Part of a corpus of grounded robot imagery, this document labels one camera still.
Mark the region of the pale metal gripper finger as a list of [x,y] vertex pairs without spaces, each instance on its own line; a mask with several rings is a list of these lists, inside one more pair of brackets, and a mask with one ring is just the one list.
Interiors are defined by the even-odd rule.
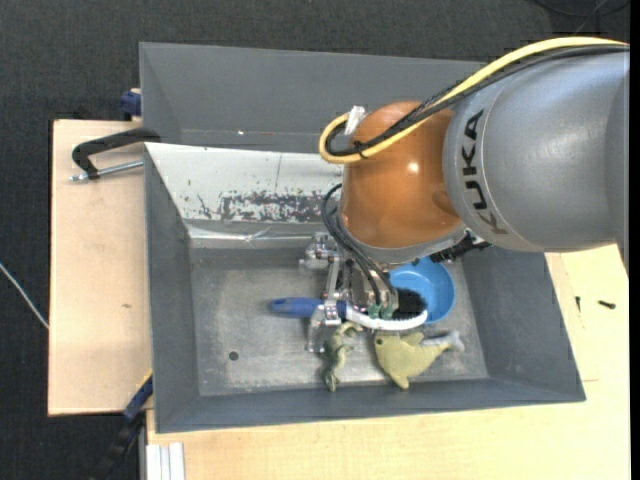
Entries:
[[304,254],[298,260],[300,268],[309,271],[319,271],[332,264],[340,264],[342,257],[339,246],[328,232],[315,233],[306,246]]
[[334,331],[343,323],[346,314],[346,303],[321,303],[311,314],[307,326],[306,351],[322,353],[325,342],[330,339]]

